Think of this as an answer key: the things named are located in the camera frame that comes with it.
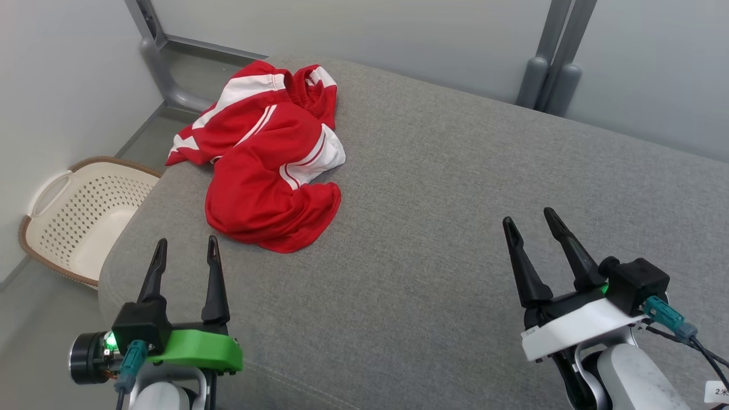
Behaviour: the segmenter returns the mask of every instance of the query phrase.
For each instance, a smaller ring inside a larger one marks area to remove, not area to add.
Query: gray floor
[[[246,63],[201,58],[180,50],[164,53],[179,84],[211,100]],[[131,141],[122,158],[164,172],[172,138],[194,119],[194,115],[164,109]],[[110,382],[77,386],[68,373],[68,352],[75,338],[105,327],[94,289],[35,261],[27,263],[0,290],[0,407],[112,409],[116,394]]]

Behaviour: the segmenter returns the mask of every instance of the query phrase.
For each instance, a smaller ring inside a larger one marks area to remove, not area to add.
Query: red fabric
[[[344,162],[330,129],[336,92],[319,66],[291,75],[257,61],[236,73],[220,100],[180,131],[167,165],[214,162],[205,213],[221,233],[276,252],[306,247],[341,201],[336,184],[308,183]]]

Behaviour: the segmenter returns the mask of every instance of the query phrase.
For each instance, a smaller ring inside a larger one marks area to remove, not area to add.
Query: white plastic basket
[[[20,246],[59,274],[97,287],[106,256],[160,176],[116,158],[84,160],[38,190],[20,225]]]

